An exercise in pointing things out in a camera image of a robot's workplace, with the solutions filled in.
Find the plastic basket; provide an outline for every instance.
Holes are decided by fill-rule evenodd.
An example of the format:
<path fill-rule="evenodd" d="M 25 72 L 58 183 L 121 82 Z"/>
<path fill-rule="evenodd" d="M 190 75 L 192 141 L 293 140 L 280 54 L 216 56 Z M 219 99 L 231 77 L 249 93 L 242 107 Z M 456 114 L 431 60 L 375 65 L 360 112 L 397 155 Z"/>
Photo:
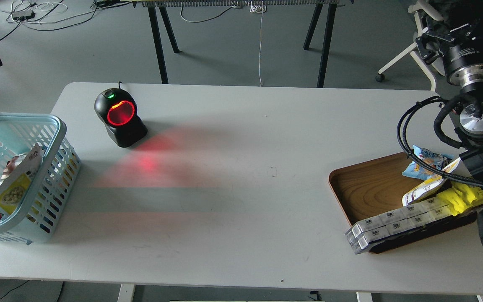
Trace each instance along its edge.
<path fill-rule="evenodd" d="M 81 161 L 65 139 L 67 128 L 55 115 L 0 113 L 0 178 L 6 163 L 46 147 L 42 164 L 16 210 L 0 222 L 0 241 L 45 242 L 55 231 Z"/>

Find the stacked boxes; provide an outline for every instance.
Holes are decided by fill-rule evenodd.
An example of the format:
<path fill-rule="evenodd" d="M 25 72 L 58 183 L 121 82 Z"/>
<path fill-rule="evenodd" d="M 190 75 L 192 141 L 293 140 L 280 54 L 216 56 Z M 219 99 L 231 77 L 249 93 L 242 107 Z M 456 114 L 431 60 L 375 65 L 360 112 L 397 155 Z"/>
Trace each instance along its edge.
<path fill-rule="evenodd" d="M 345 236 L 355 254 L 374 245 L 417 231 L 432 222 L 452 216 L 448 205 L 437 197 L 397 208 L 355 223 Z"/>

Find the desk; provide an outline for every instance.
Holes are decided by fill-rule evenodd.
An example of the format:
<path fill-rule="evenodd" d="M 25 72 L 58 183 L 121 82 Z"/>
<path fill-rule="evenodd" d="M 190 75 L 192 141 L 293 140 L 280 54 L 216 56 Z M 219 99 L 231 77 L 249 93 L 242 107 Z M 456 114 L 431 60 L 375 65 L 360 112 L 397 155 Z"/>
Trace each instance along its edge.
<path fill-rule="evenodd" d="M 163 19 L 163 24 L 165 25 L 165 30 L 167 32 L 167 36 L 169 37 L 169 41 L 171 42 L 171 47 L 174 53 L 180 53 L 178 49 L 178 44 L 176 43 L 176 39 L 174 37 L 173 29 L 171 27 L 171 22 L 169 21 L 169 15 L 165 10 L 165 6 L 234 6 L 234 5 L 292 5 L 292 4 L 315 4 L 314 13 L 312 14 L 311 23 L 309 25 L 309 31 L 307 32 L 307 36 L 305 38 L 305 43 L 303 44 L 304 50 L 309 50 L 310 44 L 312 41 L 312 36 L 314 35 L 314 29 L 316 29 L 316 24 L 318 23 L 318 19 L 320 18 L 320 13 L 322 12 L 322 7 L 324 4 L 329 4 L 329 9 L 327 10 L 327 19 L 325 23 L 325 33 L 324 33 L 324 46 L 322 48 L 322 57 L 320 59 L 320 70 L 318 71 L 318 83 L 316 87 L 322 88 L 324 86 L 325 81 L 325 73 L 327 71 L 327 59 L 329 57 L 329 47 L 331 43 L 331 36 L 333 34 L 333 26 L 335 22 L 335 14 L 337 12 L 337 5 L 339 0 L 280 0 L 280 1 L 268 1 L 268 0 L 261 0 L 261 1 L 216 1 L 216 0 L 208 0 L 208 1 L 198 1 L 198 0 L 189 0 L 189 1 L 173 1 L 173 0 L 166 0 L 166 1 L 140 1 L 142 5 L 148 7 L 148 14 L 150 19 L 150 26 L 152 29 L 152 34 L 154 38 L 154 46 L 156 50 L 156 57 L 158 59 L 158 66 L 159 66 L 159 74 L 161 76 L 161 84 L 168 84 L 169 80 L 167 79 L 167 69 L 165 67 L 165 59 L 163 56 L 163 47 L 161 45 L 161 37 L 159 33 L 158 27 L 158 18 L 156 16 L 156 7 L 159 8 L 159 12 L 161 13 L 161 19 Z"/>
<path fill-rule="evenodd" d="M 483 294 L 476 224 L 354 255 L 327 183 L 400 151 L 399 116 L 433 92 L 123 84 L 149 134 L 122 149 L 93 110 L 114 86 L 63 90 L 52 113 L 83 168 L 50 242 L 0 243 L 0 278 Z M 448 151 L 437 111 L 418 113 L 410 141 Z"/>

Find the black table leg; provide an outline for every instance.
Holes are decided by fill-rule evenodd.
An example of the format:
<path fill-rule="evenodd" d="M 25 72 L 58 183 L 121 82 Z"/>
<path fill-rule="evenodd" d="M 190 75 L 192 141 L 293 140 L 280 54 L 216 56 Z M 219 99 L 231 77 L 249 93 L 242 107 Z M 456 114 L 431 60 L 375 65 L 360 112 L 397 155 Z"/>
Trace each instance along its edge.
<path fill-rule="evenodd" d="M 161 46 L 161 37 L 159 36 L 156 8 L 148 8 L 148 16 L 150 18 L 150 26 L 152 27 L 152 36 L 154 38 L 154 46 L 156 47 L 156 55 L 158 57 L 161 84 L 169 84 L 169 80 L 167 79 L 167 70 L 165 69 L 165 57 L 163 57 L 163 47 Z"/>
<path fill-rule="evenodd" d="M 305 44 L 303 44 L 304 50 L 309 50 L 310 41 L 312 41 L 312 35 L 314 35 L 314 29 L 318 23 L 318 18 L 320 18 L 320 12 L 322 12 L 323 4 L 316 4 L 314 8 L 314 13 L 312 14 L 312 20 L 310 21 L 309 32 L 307 32 L 307 37 L 305 38 Z"/>
<path fill-rule="evenodd" d="M 165 8 L 159 8 L 159 13 L 161 13 L 161 19 L 163 19 L 165 29 L 167 29 L 167 36 L 169 36 L 169 41 L 171 41 L 173 52 L 176 54 L 180 53 L 178 45 L 176 44 L 176 39 L 174 38 L 173 28 L 171 26 L 171 21 L 169 20 L 169 15 L 167 15 L 167 10 Z"/>
<path fill-rule="evenodd" d="M 327 22 L 325 25 L 324 48 L 322 50 L 322 59 L 320 61 L 320 73 L 318 74 L 318 85 L 316 87 L 322 88 L 324 86 L 325 71 L 327 70 L 327 59 L 329 57 L 329 47 L 331 45 L 331 35 L 333 34 L 333 25 L 335 23 L 335 13 L 337 12 L 337 4 L 329 4 L 327 12 Z"/>

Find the chair wheel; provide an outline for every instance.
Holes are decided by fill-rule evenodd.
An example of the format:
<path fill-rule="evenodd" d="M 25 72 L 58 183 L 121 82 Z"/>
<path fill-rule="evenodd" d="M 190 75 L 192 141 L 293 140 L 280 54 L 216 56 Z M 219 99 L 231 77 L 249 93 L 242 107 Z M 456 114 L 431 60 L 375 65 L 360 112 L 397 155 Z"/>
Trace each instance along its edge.
<path fill-rule="evenodd" d="M 376 76 L 376 82 L 380 82 L 381 83 L 381 82 L 383 82 L 383 80 L 385 80 L 385 75 L 384 74 L 381 74 L 381 75 L 378 74 Z"/>

